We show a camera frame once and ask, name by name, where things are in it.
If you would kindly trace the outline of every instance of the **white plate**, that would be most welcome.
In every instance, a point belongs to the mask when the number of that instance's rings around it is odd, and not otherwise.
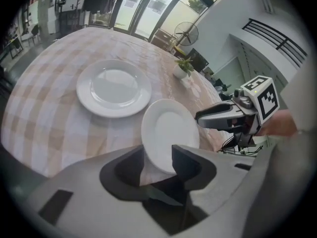
[[[141,137],[153,165],[169,174],[175,174],[172,145],[199,148],[194,118],[182,104],[169,99],[158,100],[149,106],[142,120]]]
[[[108,118],[142,110],[151,97],[151,83],[136,66],[121,60],[101,60],[79,75],[77,96],[85,108]]]

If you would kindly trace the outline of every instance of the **beige tablecloth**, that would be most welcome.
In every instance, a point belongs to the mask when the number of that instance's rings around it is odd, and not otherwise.
[[[16,159],[52,177],[67,166],[141,141],[146,110],[127,118],[93,115],[78,101],[76,82],[91,63],[104,59],[128,61],[150,79],[150,103],[169,98],[194,116],[220,97],[200,74],[179,81],[172,76],[175,57],[135,37],[90,27],[58,40],[44,50],[18,80],[5,109],[1,142]],[[218,150],[226,132],[199,127],[200,148]],[[170,177],[145,157],[141,184]]]

